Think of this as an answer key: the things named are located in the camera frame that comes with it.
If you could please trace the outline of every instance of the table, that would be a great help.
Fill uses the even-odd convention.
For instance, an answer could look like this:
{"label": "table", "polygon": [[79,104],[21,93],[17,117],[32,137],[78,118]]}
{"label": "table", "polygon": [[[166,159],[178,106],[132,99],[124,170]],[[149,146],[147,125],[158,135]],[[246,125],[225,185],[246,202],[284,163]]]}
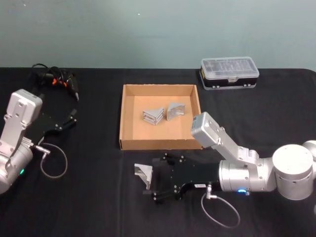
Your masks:
{"label": "table", "polygon": [[[226,230],[210,222],[200,206],[202,193],[155,205],[142,195],[145,185],[134,163],[150,164],[164,151],[120,151],[119,117],[124,83],[197,84],[202,111],[208,111],[241,146],[270,157],[285,144],[316,139],[316,73],[303,69],[261,69],[255,89],[205,91],[197,70],[73,69],[79,82],[77,104],[63,90],[44,90],[43,111],[63,118],[73,107],[78,123],[56,145],[69,169],[56,181],[40,172],[40,155],[12,188],[0,196],[0,236],[33,237],[238,237],[315,236],[316,192],[290,201],[277,191],[218,193],[241,215]],[[0,69],[0,111],[11,92],[26,83],[29,69]],[[200,162],[219,161],[213,150],[172,151]],[[205,204],[216,218],[232,224],[235,215],[220,201]]]}

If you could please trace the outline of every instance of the gray-green wall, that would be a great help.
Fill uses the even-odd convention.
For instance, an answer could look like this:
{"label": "gray-green wall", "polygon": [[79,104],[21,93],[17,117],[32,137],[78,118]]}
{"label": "gray-green wall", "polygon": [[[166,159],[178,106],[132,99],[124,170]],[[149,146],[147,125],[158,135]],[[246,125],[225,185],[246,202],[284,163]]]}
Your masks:
{"label": "gray-green wall", "polygon": [[314,0],[1,0],[0,67],[316,70]]}

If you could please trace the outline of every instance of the cardboard box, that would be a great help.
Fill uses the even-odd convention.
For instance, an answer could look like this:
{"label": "cardboard box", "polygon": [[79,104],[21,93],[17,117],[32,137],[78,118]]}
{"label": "cardboard box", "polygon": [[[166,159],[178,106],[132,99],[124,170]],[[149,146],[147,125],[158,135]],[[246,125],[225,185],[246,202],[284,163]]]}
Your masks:
{"label": "cardboard box", "polygon": [[[184,103],[185,114],[165,119],[171,102]],[[143,120],[143,110],[164,107],[156,126]],[[191,135],[193,117],[201,109],[196,85],[126,84],[123,86],[119,143],[122,150],[201,149]]]}

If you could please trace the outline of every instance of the cable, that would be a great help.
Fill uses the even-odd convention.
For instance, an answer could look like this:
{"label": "cable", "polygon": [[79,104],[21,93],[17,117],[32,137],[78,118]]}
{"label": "cable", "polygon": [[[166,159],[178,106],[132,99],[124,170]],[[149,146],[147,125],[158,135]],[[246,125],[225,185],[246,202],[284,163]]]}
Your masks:
{"label": "cable", "polygon": [[230,204],[228,201],[226,201],[225,199],[223,199],[223,198],[221,198],[221,197],[218,197],[218,196],[215,196],[215,195],[213,195],[213,199],[219,199],[219,200],[223,201],[224,203],[226,203],[226,204],[236,213],[237,218],[238,218],[238,221],[237,221],[237,224],[235,224],[234,226],[227,226],[227,225],[224,225],[223,223],[221,223],[221,222],[215,220],[213,217],[211,217],[211,216],[207,213],[207,211],[205,210],[205,208],[204,208],[203,200],[204,200],[204,198],[205,198],[205,195],[206,195],[206,194],[204,194],[204,195],[202,196],[202,198],[201,198],[201,206],[202,206],[202,209],[203,209],[204,213],[208,216],[208,218],[210,218],[212,221],[216,222],[216,223],[219,224],[220,226],[225,227],[225,228],[227,228],[227,229],[232,229],[232,228],[235,228],[235,227],[239,226],[239,224],[240,224],[240,215],[239,215],[238,211],[236,210],[236,208],[234,208],[234,206],[231,205],[231,204]]}
{"label": "cable", "polygon": [[66,171],[67,171],[67,169],[68,169],[68,159],[67,159],[66,154],[64,153],[64,151],[63,151],[61,148],[57,147],[57,146],[54,145],[54,144],[47,143],[47,142],[44,142],[44,143],[41,143],[41,144],[42,144],[42,145],[51,146],[51,147],[55,147],[55,148],[57,148],[58,150],[60,150],[61,153],[64,155],[64,158],[65,158],[65,170],[64,170],[63,173],[61,173],[60,175],[57,175],[57,176],[51,176],[51,175],[47,174],[47,173],[44,171],[44,169],[43,169],[44,158],[41,159],[41,161],[40,161],[40,170],[42,171],[42,173],[43,173],[46,177],[51,178],[51,179],[58,179],[58,178],[61,178],[62,176],[64,176],[64,174],[66,173]]}

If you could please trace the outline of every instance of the silver robotic arm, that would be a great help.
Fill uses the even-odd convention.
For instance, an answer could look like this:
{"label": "silver robotic arm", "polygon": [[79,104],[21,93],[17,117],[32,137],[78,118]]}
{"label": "silver robotic arm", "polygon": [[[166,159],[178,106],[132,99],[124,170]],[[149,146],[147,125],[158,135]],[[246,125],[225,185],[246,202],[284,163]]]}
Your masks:
{"label": "silver robotic arm", "polygon": [[307,198],[316,176],[316,141],[285,145],[272,158],[259,158],[255,150],[238,146],[207,113],[194,117],[193,137],[203,147],[217,150],[226,160],[219,165],[223,191],[268,192],[275,188],[291,200]]}
{"label": "silver robotic arm", "polygon": [[23,89],[11,95],[0,138],[0,194],[9,189],[31,161],[31,147],[44,152],[44,155],[50,153],[24,137],[26,128],[38,117],[41,106],[42,100],[39,97]]}

